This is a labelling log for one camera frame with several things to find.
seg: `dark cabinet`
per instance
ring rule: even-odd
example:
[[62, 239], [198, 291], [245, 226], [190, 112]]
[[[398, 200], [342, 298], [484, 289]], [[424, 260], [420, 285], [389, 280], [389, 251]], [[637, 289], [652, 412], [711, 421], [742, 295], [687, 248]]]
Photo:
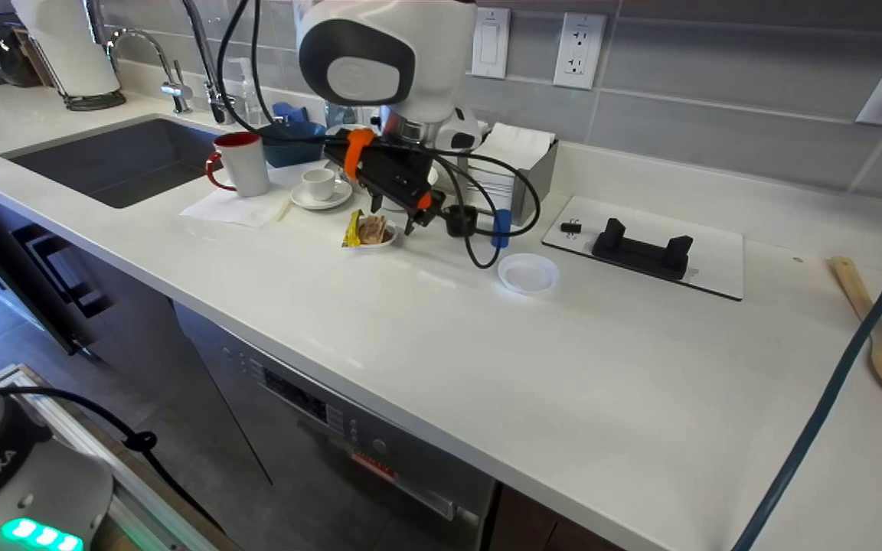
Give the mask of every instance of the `dark cabinet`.
[[6, 206], [0, 280], [69, 354], [132, 373], [151, 390], [202, 373], [175, 324], [170, 299]]
[[503, 486], [489, 551], [619, 551], [550, 509]]
[[304, 549], [476, 551], [492, 480], [178, 305]]

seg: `kitchen counter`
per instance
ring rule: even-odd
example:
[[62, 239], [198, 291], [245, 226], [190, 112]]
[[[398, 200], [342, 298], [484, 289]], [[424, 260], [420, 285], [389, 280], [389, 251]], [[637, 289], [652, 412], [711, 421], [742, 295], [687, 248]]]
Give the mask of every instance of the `kitchen counter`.
[[[151, 112], [169, 117], [169, 101], [67, 112], [53, 91], [0, 89], [0, 153]], [[564, 144], [546, 223], [567, 193], [593, 193], [579, 185], [588, 169], [634, 185], [604, 187], [622, 206], [667, 191], [652, 175], [698, 182], [656, 207], [745, 231], [747, 299], [549, 251], [541, 231], [513, 251], [554, 258], [560, 291], [523, 299], [472, 270], [442, 223], [358, 254], [340, 248], [345, 210], [266, 226], [179, 217], [202, 182], [112, 210], [0, 156], [0, 203], [614, 546], [728, 549], [855, 330], [817, 254], [878, 268], [882, 206], [812, 213], [805, 197], [817, 207], [819, 193]], [[698, 197], [716, 185], [731, 197]], [[759, 549], [882, 549], [882, 390], [863, 363]]]

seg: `plate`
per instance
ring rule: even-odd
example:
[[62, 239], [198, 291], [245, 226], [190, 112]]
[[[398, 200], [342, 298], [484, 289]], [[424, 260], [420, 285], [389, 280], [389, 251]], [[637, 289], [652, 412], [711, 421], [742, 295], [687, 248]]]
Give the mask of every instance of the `plate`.
[[356, 193], [356, 191], [351, 191], [342, 179], [338, 179], [338, 187], [330, 191], [330, 197], [314, 200], [314, 197], [310, 197], [305, 191], [300, 191], [300, 193], [295, 197], [295, 206], [298, 206], [298, 207], [305, 207], [305, 210], [328, 210], [328, 207], [345, 206], [345, 203], [351, 200], [351, 193]]
[[556, 264], [540, 254], [505, 254], [497, 273], [509, 291], [528, 298], [554, 295], [560, 283]]

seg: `dishwasher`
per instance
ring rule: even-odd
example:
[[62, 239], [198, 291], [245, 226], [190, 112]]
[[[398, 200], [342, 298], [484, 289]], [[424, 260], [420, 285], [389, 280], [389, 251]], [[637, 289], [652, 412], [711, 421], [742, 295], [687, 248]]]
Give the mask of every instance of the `dishwasher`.
[[314, 551], [479, 551], [497, 480], [175, 305], [280, 506]]

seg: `faucet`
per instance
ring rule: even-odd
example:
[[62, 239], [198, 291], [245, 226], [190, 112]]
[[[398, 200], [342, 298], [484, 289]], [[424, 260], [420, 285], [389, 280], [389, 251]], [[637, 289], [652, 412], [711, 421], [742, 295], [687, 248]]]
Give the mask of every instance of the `faucet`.
[[178, 60], [169, 65], [164, 48], [152, 35], [135, 30], [135, 27], [106, 27], [105, 48], [112, 56], [124, 36], [141, 40], [141, 42], [155, 48], [155, 59], [158, 59], [163, 74], [164, 74], [163, 91], [170, 97], [175, 112], [193, 112], [193, 108], [190, 108], [193, 89], [187, 87]]
[[[92, 40], [99, 42], [99, 45], [106, 45], [106, 40], [100, 36], [105, 35], [105, 25], [100, 25], [100, 0], [80, 0], [81, 2], [81, 14], [84, 14], [84, 27], [90, 27], [90, 35], [92, 35]], [[202, 25], [202, 14], [198, 14], [198, 10], [197, 10], [197, 2], [193, 0], [179, 0], [184, 2], [184, 10], [187, 10], [187, 14], [190, 14], [190, 25], [193, 25], [193, 36], [197, 36], [197, 48], [198, 48], [198, 60], [202, 60], [202, 72], [205, 72], [205, 97], [209, 97], [209, 108], [212, 108], [212, 112], [215, 112], [215, 121], [216, 123], [225, 123], [225, 109], [222, 109], [222, 96], [221, 96], [221, 89], [216, 89], [216, 65], [215, 65], [215, 56], [212, 56], [212, 45], [209, 45], [209, 40], [205, 40], [205, 25]]]

